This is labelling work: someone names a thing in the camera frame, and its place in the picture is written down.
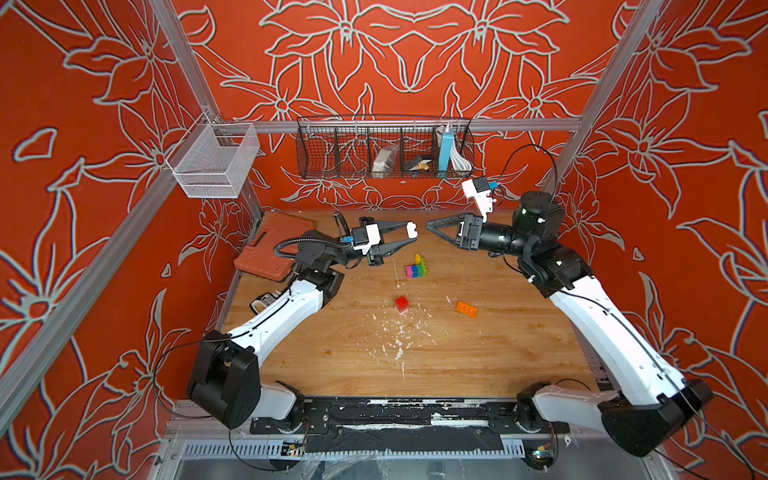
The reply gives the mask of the red lego brick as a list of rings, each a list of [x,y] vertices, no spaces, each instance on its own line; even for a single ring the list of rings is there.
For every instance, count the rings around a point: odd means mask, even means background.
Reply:
[[[399,314],[403,314],[409,309],[409,301],[405,296],[400,296],[395,300],[395,308]]]

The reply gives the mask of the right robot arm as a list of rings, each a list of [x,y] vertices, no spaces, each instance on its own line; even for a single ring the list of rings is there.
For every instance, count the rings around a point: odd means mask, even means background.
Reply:
[[[612,389],[579,391],[547,382],[517,395],[524,429],[568,423],[607,434],[643,457],[712,400],[701,380],[688,380],[657,353],[618,310],[588,263],[558,241],[564,209],[541,191],[523,195],[509,225],[463,213],[427,222],[427,230],[465,251],[516,257],[518,271],[549,299],[597,354]]]

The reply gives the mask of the small white lego brick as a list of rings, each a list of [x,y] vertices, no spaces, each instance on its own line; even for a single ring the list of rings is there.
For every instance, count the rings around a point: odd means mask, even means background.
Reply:
[[[418,231],[417,226],[414,222],[408,222],[406,225],[406,232],[410,239],[415,239],[418,237]]]

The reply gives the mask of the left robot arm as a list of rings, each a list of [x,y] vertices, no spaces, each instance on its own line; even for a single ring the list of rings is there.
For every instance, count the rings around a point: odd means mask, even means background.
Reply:
[[[213,331],[200,341],[187,397],[227,429],[251,418],[292,420],[299,394],[261,380],[260,369],[269,354],[336,296],[344,280],[336,266],[352,267],[363,260],[380,266],[418,238],[412,221],[363,217],[350,229],[341,214],[335,219],[341,231],[337,238],[310,230],[277,243],[275,256],[292,261],[294,267],[285,289],[248,322],[228,333]]]

